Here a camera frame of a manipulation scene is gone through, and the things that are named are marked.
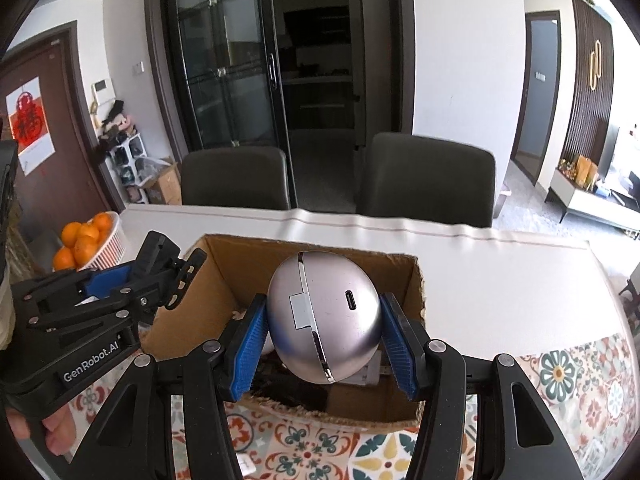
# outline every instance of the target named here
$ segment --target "dark wood slat panel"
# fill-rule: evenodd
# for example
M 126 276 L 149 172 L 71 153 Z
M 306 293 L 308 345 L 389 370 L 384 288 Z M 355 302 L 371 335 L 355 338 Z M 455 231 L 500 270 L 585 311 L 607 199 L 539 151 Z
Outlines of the dark wood slat panel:
M 583 0 L 574 1 L 577 58 L 574 102 L 562 158 L 577 155 L 598 164 L 607 137 L 613 96 L 613 36 L 611 25 Z M 602 46 L 602 72 L 595 91 L 590 88 L 591 53 Z

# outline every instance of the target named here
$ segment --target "metal screw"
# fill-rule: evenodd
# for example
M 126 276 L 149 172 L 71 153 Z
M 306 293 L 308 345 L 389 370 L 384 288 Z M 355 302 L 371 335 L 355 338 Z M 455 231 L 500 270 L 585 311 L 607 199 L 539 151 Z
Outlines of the metal screw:
M 151 356 L 149 354 L 142 354 L 133 359 L 133 364 L 138 368 L 144 368 L 151 362 Z
M 202 349 L 207 354 L 215 354 L 222 348 L 222 345 L 218 342 L 217 339 L 209 339 L 202 344 Z
M 516 361 L 509 354 L 500 354 L 498 356 L 498 362 L 502 366 L 507 366 L 507 367 L 513 366 L 514 364 L 516 364 Z
M 429 350 L 432 352 L 437 352 L 438 354 L 443 353 L 447 349 L 447 345 L 438 339 L 434 339 L 433 341 L 429 341 Z

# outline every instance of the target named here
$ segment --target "open cardboard box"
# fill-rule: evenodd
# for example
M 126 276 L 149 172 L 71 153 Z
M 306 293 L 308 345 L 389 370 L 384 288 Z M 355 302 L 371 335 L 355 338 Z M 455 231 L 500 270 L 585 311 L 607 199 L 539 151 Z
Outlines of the open cardboard box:
M 421 319 L 422 277 L 414 256 L 228 235 L 203 236 L 195 247 L 206 251 L 207 261 L 182 303 L 175 310 L 158 310 L 142 341 L 144 351 L 159 360 L 187 355 L 207 339 L 219 337 L 233 311 L 249 307 L 255 294 L 266 294 L 277 267 L 300 251 L 323 250 L 346 256 L 367 273 L 379 293 L 395 294 L 408 318 Z M 248 394 L 241 402 L 259 402 L 283 415 L 308 416 L 361 430 L 396 431 L 419 424 L 418 403 L 407 400 L 392 376 L 380 377 L 377 386 L 337 383 L 328 388 L 325 413 L 302 413 L 301 409 L 252 399 Z

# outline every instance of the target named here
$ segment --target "door handle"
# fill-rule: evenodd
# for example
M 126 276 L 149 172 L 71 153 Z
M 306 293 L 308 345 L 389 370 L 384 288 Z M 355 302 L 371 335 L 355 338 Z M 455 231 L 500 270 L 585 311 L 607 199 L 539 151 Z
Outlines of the door handle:
M 269 70 L 269 79 L 271 80 L 271 88 L 278 89 L 278 73 L 276 72 L 276 60 L 273 54 L 269 54 L 267 58 L 267 69 Z

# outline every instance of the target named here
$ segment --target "patterned tablecloth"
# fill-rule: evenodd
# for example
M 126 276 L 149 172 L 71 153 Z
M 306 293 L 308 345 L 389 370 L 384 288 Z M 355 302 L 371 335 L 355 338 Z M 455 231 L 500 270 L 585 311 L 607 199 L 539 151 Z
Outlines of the patterned tablecloth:
M 638 430 L 632 351 L 620 333 L 517 358 L 549 406 L 586 479 L 601 478 Z M 72 454 L 131 359 L 70 403 L 78 428 Z M 176 478 L 190 480 L 181 397 L 174 397 L 173 403 Z M 458 480 L 467 480 L 473 473 L 477 407 L 475 396 L 468 396 Z M 235 449 L 249 454 L 257 467 L 249 476 L 255 480 L 401 480 L 417 437 L 417 428 L 390 434 L 355 433 L 242 404 L 227 404 L 226 412 Z

